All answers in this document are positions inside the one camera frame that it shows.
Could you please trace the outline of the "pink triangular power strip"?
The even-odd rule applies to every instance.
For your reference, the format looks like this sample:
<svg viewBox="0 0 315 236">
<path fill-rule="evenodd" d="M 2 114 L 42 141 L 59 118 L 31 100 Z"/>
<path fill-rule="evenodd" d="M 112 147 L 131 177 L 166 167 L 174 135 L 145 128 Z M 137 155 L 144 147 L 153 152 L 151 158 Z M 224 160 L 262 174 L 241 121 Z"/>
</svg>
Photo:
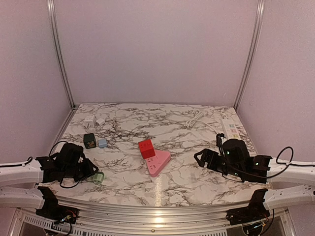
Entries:
<svg viewBox="0 0 315 236">
<path fill-rule="evenodd" d="M 146 159 L 147 168 L 151 177 L 157 177 L 171 159 L 171 153 L 155 150 L 155 156 Z"/>
</svg>

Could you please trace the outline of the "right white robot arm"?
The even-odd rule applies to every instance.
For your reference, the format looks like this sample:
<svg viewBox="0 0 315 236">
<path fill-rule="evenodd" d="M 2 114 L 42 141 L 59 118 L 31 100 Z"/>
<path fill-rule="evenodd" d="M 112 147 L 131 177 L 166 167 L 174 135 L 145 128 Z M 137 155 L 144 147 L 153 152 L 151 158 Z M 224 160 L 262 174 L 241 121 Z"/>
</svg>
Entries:
<svg viewBox="0 0 315 236">
<path fill-rule="evenodd" d="M 293 183 L 284 189 L 258 189 L 251 204 L 244 209 L 248 220 L 255 220 L 263 208 L 272 210 L 315 202 L 315 165 L 312 162 L 293 162 L 268 155 L 250 156 L 244 141 L 217 139 L 218 152 L 203 149 L 194 155 L 198 165 L 223 176 L 232 175 L 241 183 Z"/>
</svg>

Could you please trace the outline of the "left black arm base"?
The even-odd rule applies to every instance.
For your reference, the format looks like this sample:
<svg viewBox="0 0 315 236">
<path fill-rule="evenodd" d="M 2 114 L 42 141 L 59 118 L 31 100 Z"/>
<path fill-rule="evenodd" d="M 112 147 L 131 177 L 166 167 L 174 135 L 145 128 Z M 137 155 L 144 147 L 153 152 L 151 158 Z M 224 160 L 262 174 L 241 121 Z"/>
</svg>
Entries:
<svg viewBox="0 0 315 236">
<path fill-rule="evenodd" d="M 49 187 L 37 188 L 43 197 L 44 204 L 40 209 L 36 210 L 36 215 L 54 220 L 59 223 L 70 222 L 75 224 L 77 220 L 78 209 L 70 206 L 59 205 L 57 197 Z"/>
</svg>

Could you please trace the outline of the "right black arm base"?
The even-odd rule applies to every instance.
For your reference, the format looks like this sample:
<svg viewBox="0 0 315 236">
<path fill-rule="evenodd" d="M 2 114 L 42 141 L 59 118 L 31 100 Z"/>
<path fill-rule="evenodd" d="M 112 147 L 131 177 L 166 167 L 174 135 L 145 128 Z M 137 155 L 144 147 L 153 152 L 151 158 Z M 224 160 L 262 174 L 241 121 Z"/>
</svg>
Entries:
<svg viewBox="0 0 315 236">
<path fill-rule="evenodd" d="M 249 204 L 245 207 L 230 209 L 226 212 L 226 219 L 230 225 L 249 223 L 270 216 L 269 210 L 265 208 L 264 196 L 268 189 L 255 190 Z"/>
</svg>

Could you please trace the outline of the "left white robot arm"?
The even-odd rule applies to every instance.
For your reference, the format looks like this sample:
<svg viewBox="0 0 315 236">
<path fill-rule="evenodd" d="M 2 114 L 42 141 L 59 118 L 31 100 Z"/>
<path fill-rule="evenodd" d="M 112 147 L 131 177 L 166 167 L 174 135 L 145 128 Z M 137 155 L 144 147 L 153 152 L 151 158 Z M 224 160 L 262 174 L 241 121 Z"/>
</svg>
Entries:
<svg viewBox="0 0 315 236">
<path fill-rule="evenodd" d="M 42 183 L 65 178 L 79 183 L 98 172 L 98 167 L 84 154 L 82 146 L 64 143 L 61 150 L 26 162 L 0 166 L 0 206 L 43 209 L 52 219 L 62 215 L 62 207 L 50 188 Z"/>
</svg>

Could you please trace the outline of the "red cube socket adapter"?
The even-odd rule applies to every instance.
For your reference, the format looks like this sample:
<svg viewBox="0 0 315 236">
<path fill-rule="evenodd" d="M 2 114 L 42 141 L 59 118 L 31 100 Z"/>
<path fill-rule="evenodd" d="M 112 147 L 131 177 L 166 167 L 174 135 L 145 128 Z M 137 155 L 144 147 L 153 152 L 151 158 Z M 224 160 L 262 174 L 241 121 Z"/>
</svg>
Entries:
<svg viewBox="0 0 315 236">
<path fill-rule="evenodd" d="M 150 139 L 140 141 L 138 146 L 143 159 L 148 159 L 156 155 Z"/>
</svg>

